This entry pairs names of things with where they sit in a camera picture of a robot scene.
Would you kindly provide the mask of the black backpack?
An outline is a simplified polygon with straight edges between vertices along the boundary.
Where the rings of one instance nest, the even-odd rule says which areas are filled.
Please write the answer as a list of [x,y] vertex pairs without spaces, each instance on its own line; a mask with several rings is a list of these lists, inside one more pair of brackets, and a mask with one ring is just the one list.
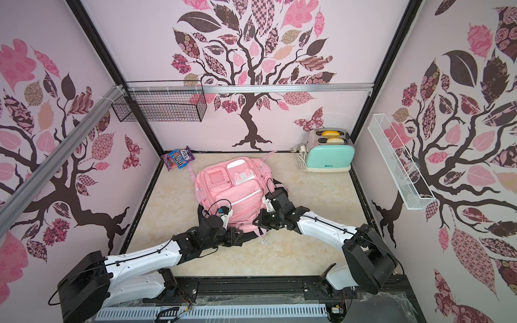
[[230,247],[230,246],[242,246],[243,243],[258,238],[261,234],[267,232],[266,229],[258,229],[258,234],[254,231],[244,232],[241,229],[224,227],[223,219],[216,220],[219,215],[210,214],[200,204],[197,208],[197,216],[199,220],[199,228],[195,229],[197,236],[199,237],[199,243],[207,248],[217,248],[218,246]]

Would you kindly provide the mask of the pink backpack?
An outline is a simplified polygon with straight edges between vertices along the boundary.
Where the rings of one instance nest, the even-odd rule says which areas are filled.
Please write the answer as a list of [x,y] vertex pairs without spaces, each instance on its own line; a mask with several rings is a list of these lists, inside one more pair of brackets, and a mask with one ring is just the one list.
[[218,209],[228,207],[231,214],[223,221],[227,229],[235,228],[243,233],[263,236],[266,230],[253,224],[261,209],[265,208],[265,195],[275,189],[272,170],[263,157],[237,157],[209,166],[195,173],[187,170],[195,184],[196,200],[201,207],[199,219],[216,215]]

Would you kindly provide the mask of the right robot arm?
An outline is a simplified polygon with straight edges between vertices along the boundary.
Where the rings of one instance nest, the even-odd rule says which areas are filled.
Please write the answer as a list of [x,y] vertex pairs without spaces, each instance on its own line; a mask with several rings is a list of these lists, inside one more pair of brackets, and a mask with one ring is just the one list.
[[291,206],[274,211],[262,209],[253,223],[266,230],[296,231],[342,251],[346,264],[332,265],[323,274],[324,282],[335,291],[359,287],[375,295],[399,265],[376,230],[367,224],[346,226],[306,207]]

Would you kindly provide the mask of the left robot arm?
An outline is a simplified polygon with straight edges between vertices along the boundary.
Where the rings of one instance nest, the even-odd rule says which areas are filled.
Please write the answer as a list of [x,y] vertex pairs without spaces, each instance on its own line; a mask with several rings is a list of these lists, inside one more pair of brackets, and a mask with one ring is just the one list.
[[64,322],[82,322],[101,309],[110,288],[128,279],[200,257],[204,250],[234,246],[244,232],[216,217],[173,236],[168,242],[130,254],[104,257],[100,251],[85,256],[58,283],[57,295]]

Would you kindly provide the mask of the purple candy packet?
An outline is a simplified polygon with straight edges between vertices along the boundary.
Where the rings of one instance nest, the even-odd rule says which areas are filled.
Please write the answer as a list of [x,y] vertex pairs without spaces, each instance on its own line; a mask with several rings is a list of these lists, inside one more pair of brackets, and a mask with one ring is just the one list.
[[186,148],[184,149],[181,149],[180,150],[180,154],[181,154],[181,157],[182,159],[186,162],[186,163],[190,163],[192,162],[193,160],[195,160],[195,156],[193,155],[191,149],[189,146],[186,146]]

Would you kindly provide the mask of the pink candy packet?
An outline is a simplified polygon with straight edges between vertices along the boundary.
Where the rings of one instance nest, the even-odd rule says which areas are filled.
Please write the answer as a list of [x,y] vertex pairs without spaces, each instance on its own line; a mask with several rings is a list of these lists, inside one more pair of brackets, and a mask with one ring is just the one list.
[[171,171],[172,169],[175,169],[177,167],[176,162],[173,160],[172,157],[170,157],[169,153],[162,155],[161,158],[168,171]]

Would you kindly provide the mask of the mint green toaster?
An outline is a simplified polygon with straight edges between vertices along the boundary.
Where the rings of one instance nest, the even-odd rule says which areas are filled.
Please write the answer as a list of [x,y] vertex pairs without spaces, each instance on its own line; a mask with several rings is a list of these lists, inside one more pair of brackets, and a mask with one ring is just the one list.
[[339,128],[311,130],[305,148],[305,168],[312,173],[349,172],[355,156],[350,135]]

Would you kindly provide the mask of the blue M&M's packet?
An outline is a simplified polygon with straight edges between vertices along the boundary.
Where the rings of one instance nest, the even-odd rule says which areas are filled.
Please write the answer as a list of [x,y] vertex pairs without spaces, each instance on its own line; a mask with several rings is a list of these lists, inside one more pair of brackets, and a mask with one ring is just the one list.
[[180,154],[180,149],[176,149],[173,152],[170,152],[169,154],[170,154],[170,157],[172,157],[173,160],[176,162],[176,165],[177,165],[176,168],[184,168],[185,166],[188,165],[188,163],[186,163],[182,159],[181,154]]

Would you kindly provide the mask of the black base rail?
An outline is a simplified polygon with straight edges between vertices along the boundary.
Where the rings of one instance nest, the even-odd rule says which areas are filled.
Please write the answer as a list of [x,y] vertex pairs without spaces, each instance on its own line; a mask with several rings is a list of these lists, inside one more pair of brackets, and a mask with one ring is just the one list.
[[407,278],[392,277],[375,295],[359,287],[333,291],[318,276],[179,277],[166,301],[138,299],[111,307],[323,304],[323,319],[245,319],[238,322],[425,322]]

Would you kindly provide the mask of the aluminium rail back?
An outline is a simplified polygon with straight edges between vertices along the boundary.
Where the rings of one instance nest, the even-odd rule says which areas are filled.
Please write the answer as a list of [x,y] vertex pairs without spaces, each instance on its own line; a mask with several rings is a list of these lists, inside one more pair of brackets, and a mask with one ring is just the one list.
[[173,92],[194,91],[205,94],[238,93],[288,93],[288,92],[372,92],[373,83],[322,83],[322,84],[284,84],[284,85],[241,85],[241,86],[154,86],[130,87],[129,92]]

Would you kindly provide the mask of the aluminium rail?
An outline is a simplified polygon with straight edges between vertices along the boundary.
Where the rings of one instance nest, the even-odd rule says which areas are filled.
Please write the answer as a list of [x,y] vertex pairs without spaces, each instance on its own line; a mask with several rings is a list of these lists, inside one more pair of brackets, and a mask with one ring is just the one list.
[[100,98],[93,111],[86,115],[70,134],[60,143],[52,154],[39,165],[29,179],[21,185],[1,208],[1,235],[4,235],[24,212],[36,195],[43,189],[57,170],[72,155],[88,133],[111,108],[111,104],[122,95],[123,87],[114,86]]
[[205,94],[238,93],[288,93],[288,92],[372,92],[373,83],[322,83],[322,84],[284,84],[284,85],[241,85],[241,86],[154,86],[130,87],[129,92],[173,92],[194,91]]

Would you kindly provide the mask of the aluminium rail left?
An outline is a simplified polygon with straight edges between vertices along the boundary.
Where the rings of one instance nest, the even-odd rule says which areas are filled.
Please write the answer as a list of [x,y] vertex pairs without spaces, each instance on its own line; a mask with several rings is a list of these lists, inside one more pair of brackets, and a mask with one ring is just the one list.
[[88,133],[111,108],[111,104],[122,95],[123,87],[114,86],[100,98],[93,111],[86,115],[70,134],[60,143],[52,154],[39,165],[29,179],[21,185],[1,208],[1,235],[4,235],[24,212],[36,195],[43,189],[57,170],[72,155]]

